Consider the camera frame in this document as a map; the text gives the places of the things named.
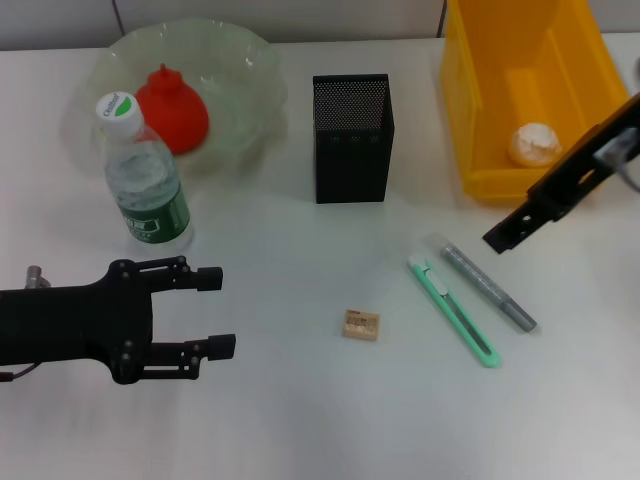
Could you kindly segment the pale green glass fruit plate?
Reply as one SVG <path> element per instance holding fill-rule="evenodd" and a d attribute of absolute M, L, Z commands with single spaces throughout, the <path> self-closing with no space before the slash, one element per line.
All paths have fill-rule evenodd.
<path fill-rule="evenodd" d="M 97 101 L 113 91 L 136 92 L 161 65 L 183 75 L 204 101 L 211 121 L 203 144 L 180 156 L 183 170 L 250 163 L 281 133 L 287 87 L 273 45 L 227 22 L 167 21 L 119 39 L 74 88 L 59 134 L 69 160 L 83 174 L 102 172 Z"/>

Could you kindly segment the grey marker pen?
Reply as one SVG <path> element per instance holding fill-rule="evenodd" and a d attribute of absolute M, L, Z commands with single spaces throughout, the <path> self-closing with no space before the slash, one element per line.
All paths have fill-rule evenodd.
<path fill-rule="evenodd" d="M 446 242 L 437 251 L 449 266 L 522 331 L 531 333 L 536 329 L 537 322 L 455 245 Z"/>

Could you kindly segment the clear water bottle green label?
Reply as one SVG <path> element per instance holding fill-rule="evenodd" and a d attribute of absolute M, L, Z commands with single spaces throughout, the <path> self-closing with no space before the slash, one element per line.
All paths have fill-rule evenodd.
<path fill-rule="evenodd" d="M 108 93 L 95 114 L 106 183 L 130 234 L 147 245 L 186 245 L 193 228 L 176 161 L 136 98 Z"/>

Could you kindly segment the red-orange toy fruit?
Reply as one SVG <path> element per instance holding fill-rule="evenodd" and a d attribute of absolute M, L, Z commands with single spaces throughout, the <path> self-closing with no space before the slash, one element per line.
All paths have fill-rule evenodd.
<path fill-rule="evenodd" d="M 207 107 L 179 71 L 161 64 L 135 97 L 146 123 L 173 155 L 189 153 L 206 139 L 210 126 Z"/>

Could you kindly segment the yellow plastic bin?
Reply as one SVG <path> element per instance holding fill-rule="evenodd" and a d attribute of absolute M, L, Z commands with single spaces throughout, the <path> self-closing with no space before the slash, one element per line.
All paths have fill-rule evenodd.
<path fill-rule="evenodd" d="M 495 206 L 547 171 L 511 158 L 520 127 L 568 150 L 629 98 L 588 0 L 447 0 L 440 85 L 462 189 Z"/>

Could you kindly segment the beige eraser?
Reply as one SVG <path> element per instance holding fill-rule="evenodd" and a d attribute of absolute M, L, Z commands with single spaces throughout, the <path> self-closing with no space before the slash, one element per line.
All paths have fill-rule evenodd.
<path fill-rule="evenodd" d="M 346 338 L 375 342 L 380 330 L 380 315 L 346 310 L 342 335 Z"/>

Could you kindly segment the white paper ball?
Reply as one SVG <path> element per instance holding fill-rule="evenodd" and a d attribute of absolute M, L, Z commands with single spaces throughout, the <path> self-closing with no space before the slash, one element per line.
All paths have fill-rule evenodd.
<path fill-rule="evenodd" d="M 516 130 L 508 147 L 510 159 L 526 168 L 551 165 L 562 152 L 555 131 L 544 123 L 528 123 Z"/>

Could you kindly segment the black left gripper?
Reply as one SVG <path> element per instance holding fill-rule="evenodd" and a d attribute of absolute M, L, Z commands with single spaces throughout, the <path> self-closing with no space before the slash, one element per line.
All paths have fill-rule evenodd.
<path fill-rule="evenodd" d="M 151 293 L 219 291 L 222 283 L 221 267 L 193 270 L 180 255 L 116 260 L 88 285 L 0 291 L 0 366 L 89 359 L 121 385 L 197 380 L 203 361 L 233 358 L 236 336 L 151 344 Z"/>

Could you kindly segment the green utility knife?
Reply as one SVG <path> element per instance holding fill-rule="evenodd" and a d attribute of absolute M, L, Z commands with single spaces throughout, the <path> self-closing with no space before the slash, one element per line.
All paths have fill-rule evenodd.
<path fill-rule="evenodd" d="M 497 368 L 501 358 L 494 346 L 476 326 L 433 265 L 423 257 L 410 256 L 408 267 L 434 304 L 456 330 L 476 359 L 486 368 Z"/>

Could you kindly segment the black mesh pen holder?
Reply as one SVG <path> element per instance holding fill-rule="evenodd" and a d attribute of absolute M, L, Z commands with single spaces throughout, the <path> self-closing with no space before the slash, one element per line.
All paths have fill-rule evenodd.
<path fill-rule="evenodd" d="M 385 199 L 395 134 L 386 74 L 313 78 L 315 200 Z"/>

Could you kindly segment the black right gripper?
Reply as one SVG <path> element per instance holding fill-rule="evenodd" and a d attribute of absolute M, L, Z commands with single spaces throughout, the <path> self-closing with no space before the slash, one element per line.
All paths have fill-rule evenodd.
<path fill-rule="evenodd" d="M 497 253 L 513 250 L 572 210 L 598 185 L 640 156 L 640 93 L 588 130 L 528 192 L 528 200 L 482 239 Z"/>

